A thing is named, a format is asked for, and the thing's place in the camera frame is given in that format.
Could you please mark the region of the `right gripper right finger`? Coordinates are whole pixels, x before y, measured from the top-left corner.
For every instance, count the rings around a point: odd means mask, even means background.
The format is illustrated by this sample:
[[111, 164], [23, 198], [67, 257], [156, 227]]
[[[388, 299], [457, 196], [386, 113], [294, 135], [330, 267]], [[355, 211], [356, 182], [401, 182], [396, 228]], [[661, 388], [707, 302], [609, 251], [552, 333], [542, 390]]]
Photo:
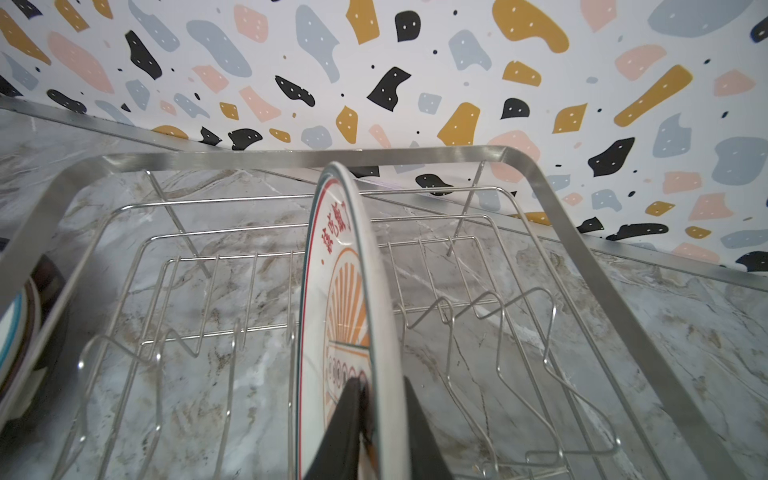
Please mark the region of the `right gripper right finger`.
[[426, 415], [410, 380], [404, 378], [408, 418], [411, 478], [418, 480], [452, 480], [453, 475], [440, 452]]

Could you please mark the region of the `watermelon pattern plate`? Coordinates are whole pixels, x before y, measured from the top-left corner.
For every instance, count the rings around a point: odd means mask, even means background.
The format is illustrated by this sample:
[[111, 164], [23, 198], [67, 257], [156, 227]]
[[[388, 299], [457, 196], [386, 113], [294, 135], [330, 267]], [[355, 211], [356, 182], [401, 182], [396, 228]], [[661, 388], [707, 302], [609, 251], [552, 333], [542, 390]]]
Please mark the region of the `watermelon pattern plate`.
[[21, 348], [24, 329], [27, 326], [28, 296], [22, 289], [5, 311], [1, 319], [0, 377], [4, 383]]

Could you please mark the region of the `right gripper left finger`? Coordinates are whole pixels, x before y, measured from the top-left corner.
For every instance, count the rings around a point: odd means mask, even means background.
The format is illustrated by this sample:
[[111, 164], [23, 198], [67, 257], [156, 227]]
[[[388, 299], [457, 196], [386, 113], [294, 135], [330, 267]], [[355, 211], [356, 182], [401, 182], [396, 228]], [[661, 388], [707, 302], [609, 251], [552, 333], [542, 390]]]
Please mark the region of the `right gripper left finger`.
[[347, 380], [306, 480], [356, 480], [365, 428], [366, 387], [359, 377]]

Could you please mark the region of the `brown rimmed cream plate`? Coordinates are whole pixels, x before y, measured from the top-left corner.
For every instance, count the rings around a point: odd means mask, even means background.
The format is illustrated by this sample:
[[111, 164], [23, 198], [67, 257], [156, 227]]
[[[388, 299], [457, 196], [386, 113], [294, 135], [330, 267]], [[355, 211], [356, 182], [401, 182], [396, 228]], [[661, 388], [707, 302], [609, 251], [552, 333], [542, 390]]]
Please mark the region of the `brown rimmed cream plate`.
[[[4, 383], [1, 383], [2, 398], [7, 397], [13, 382], [20, 377], [22, 364], [26, 357], [32, 353], [33, 346], [43, 327], [50, 322], [51, 312], [65, 284], [66, 278], [61, 270], [49, 256], [42, 255], [32, 273], [27, 277], [24, 286], [17, 291], [16, 295], [25, 289], [28, 296], [27, 326], [24, 329], [21, 348], [12, 365], [10, 375]], [[40, 402], [44, 383], [48, 380], [63, 350], [67, 323], [67, 315], [63, 314], [43, 347], [34, 367], [25, 378], [15, 402], [9, 407], [7, 417], [1, 423], [2, 425], [21, 422], [30, 415], [30, 411]]]

